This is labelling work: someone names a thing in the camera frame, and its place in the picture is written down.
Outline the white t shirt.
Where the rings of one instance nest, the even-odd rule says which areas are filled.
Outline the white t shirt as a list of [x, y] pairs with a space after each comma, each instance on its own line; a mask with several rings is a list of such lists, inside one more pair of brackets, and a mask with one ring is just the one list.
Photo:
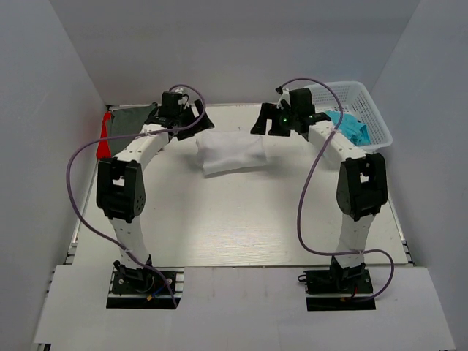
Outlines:
[[245, 130], [204, 131], [196, 145], [197, 165], [206, 178], [268, 163], [262, 137]]

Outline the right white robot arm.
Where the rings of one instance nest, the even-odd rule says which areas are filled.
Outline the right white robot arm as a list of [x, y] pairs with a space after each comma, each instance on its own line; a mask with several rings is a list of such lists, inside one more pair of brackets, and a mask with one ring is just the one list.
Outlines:
[[328, 276], [308, 272], [306, 277], [312, 284], [348, 291], [365, 279], [369, 230], [388, 201], [385, 159], [382, 154], [364, 151], [358, 136], [347, 135], [350, 116], [341, 104], [336, 111], [319, 112], [309, 87], [287, 90], [280, 86], [276, 92], [279, 101], [262, 104], [251, 132], [282, 137], [297, 132], [307, 142], [322, 146], [319, 156], [338, 163], [336, 202], [342, 213], [339, 243], [326, 254], [331, 259]]

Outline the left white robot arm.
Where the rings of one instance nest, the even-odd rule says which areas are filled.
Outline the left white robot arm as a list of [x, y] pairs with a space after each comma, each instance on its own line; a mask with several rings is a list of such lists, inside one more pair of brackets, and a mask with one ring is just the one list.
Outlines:
[[181, 141], [214, 127], [203, 101], [189, 103], [189, 96], [180, 88], [164, 92], [159, 104], [143, 110], [148, 116], [139, 136], [115, 156], [100, 160], [97, 178], [97, 206], [120, 244], [121, 258], [114, 267], [140, 292], [153, 287], [155, 276], [140, 223], [146, 204], [143, 171], [172, 139]]

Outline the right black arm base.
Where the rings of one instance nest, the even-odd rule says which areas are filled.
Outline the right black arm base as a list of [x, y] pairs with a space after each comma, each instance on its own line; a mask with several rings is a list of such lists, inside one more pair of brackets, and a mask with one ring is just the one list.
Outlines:
[[327, 270], [304, 271], [298, 282], [305, 285], [308, 312], [374, 311], [374, 289], [368, 269], [359, 277], [337, 283]]

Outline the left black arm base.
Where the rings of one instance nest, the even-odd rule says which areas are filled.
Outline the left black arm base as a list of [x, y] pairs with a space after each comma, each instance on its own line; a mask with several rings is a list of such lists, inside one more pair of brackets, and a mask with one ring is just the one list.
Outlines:
[[119, 261], [113, 272], [107, 294], [107, 309], [174, 310], [183, 294], [184, 270], [162, 270], [162, 278], [146, 268], [127, 268]]

